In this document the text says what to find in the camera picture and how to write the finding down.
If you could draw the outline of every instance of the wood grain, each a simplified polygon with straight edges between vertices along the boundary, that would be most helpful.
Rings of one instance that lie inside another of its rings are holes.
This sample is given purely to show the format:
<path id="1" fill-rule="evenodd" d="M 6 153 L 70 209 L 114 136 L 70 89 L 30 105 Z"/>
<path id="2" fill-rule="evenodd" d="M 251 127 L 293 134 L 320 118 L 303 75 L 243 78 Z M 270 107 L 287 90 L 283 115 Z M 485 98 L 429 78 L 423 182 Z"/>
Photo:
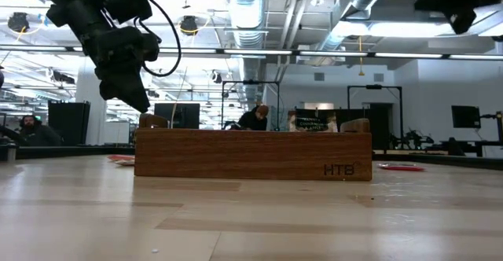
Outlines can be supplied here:
<path id="1" fill-rule="evenodd" d="M 137 176 L 370 181 L 371 134 L 144 129 Z"/>

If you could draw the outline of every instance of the black metal frame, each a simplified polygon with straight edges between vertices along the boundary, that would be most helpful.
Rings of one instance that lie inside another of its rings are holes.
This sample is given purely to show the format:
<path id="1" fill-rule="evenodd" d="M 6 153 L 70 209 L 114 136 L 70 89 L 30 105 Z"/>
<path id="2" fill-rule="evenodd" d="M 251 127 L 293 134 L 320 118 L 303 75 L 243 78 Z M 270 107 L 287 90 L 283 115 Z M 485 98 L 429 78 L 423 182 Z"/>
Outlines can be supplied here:
<path id="1" fill-rule="evenodd" d="M 279 81 L 256 81 L 256 80 L 245 80 L 245 81 L 222 81 L 222 112 L 220 114 L 220 124 L 223 128 L 223 105 L 224 105 L 224 94 L 226 93 L 226 84 L 235 83 L 243 85 L 260 85 L 260 84 L 276 84 L 277 87 L 277 109 L 276 109 L 276 124 L 279 128 L 280 126 L 280 83 Z"/>
<path id="2" fill-rule="evenodd" d="M 382 90 L 386 89 L 396 89 L 399 92 L 398 99 L 400 101 L 400 139 L 403 139 L 403 103 L 402 103 L 402 87 L 401 86 L 381 86 L 381 85 L 364 85 L 364 86 L 348 86 L 347 87 L 347 118 L 351 120 L 351 88 L 365 88 L 367 90 Z"/>

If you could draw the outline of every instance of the person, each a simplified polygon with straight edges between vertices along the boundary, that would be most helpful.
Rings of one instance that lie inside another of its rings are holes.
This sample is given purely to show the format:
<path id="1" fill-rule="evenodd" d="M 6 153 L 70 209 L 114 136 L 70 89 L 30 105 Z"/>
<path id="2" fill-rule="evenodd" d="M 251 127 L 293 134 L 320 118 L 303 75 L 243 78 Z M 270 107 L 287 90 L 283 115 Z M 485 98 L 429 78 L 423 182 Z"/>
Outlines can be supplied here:
<path id="1" fill-rule="evenodd" d="M 258 105 L 250 112 L 244 113 L 237 124 L 246 131 L 265 131 L 267 130 L 267 114 L 269 107 Z"/>
<path id="2" fill-rule="evenodd" d="M 20 135 L 30 146 L 59 146 L 61 136 L 52 128 L 42 125 L 35 116 L 23 116 Z"/>

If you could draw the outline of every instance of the exposed ductwork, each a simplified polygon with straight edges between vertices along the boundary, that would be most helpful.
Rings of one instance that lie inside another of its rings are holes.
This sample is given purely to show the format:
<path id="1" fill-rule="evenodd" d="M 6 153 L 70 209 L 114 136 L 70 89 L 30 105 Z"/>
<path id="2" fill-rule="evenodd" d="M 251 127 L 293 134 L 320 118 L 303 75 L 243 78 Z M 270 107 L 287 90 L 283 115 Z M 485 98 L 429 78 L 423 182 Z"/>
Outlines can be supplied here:
<path id="1" fill-rule="evenodd" d="M 236 46 L 240 49 L 262 49 L 263 33 L 254 31 L 263 25 L 265 0 L 229 0 L 229 14 L 234 32 Z M 243 80 L 259 79 L 259 71 L 265 69 L 265 60 L 259 58 L 243 58 L 241 78 Z M 246 86 L 244 92 L 246 101 L 257 100 L 257 86 Z"/>
<path id="2" fill-rule="evenodd" d="M 317 47 L 317 50 L 323 51 L 333 51 L 339 48 L 340 44 L 343 42 L 345 36 L 340 36 L 334 32 L 334 29 L 337 27 L 337 23 L 347 14 L 352 14 L 354 12 L 360 11 L 365 12 L 364 16 L 369 16 L 370 8 L 376 3 L 377 0 L 337 0 L 337 3 L 334 8 L 334 19 L 333 25 L 334 28 L 329 35 L 326 36 L 325 40 L 320 43 Z"/>

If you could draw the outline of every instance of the black monitor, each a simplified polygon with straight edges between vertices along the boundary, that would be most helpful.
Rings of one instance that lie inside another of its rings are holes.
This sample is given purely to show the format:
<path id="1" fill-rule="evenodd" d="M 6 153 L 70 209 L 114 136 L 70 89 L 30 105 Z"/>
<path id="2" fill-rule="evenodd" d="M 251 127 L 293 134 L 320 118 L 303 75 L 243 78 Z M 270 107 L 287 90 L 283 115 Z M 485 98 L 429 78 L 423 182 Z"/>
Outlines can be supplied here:
<path id="1" fill-rule="evenodd" d="M 454 128 L 480 128 L 479 107 L 452 106 Z"/>
<path id="2" fill-rule="evenodd" d="M 163 103 L 154 105 L 154 115 L 162 116 L 171 121 L 173 103 Z M 199 129 L 200 104 L 176 104 L 174 111 L 173 128 Z"/>

